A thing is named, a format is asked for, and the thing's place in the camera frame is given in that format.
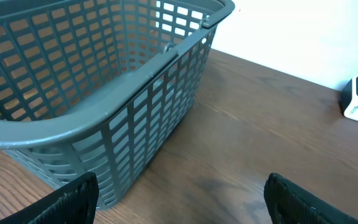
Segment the wooden table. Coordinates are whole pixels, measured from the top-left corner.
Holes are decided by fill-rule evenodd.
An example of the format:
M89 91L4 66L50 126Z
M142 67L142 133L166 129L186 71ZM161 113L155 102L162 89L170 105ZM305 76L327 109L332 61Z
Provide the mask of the wooden table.
M193 109L95 223L271 223L271 172L358 218L358 123L337 91L213 50ZM51 191L0 151L0 218Z

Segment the laundry basket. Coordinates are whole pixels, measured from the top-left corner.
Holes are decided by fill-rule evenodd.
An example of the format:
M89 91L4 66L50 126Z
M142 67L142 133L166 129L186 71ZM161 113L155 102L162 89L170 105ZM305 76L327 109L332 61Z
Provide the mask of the laundry basket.
M0 149L114 206L194 101L230 0L0 0Z

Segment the wood grain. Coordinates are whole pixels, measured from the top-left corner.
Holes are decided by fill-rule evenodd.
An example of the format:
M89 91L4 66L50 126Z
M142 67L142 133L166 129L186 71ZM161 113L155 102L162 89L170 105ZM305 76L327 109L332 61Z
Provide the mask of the wood grain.
M95 223L271 223L278 172L358 218L358 123L337 92L211 51L196 102L150 167ZM0 218L51 192L0 151Z

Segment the plastic basket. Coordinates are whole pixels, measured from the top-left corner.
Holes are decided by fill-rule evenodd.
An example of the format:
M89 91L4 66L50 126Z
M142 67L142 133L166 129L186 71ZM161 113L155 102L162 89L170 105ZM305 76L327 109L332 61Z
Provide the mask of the plastic basket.
M98 207L113 206L192 105L233 9L0 0L0 149L55 189L96 173Z

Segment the green-gray basket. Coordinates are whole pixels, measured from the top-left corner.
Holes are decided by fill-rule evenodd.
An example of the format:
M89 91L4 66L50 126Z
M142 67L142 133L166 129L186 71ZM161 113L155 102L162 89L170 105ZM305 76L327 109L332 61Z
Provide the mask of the green-gray basket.
M55 189L94 172L98 207L114 206L192 105L233 9L0 0L0 149Z

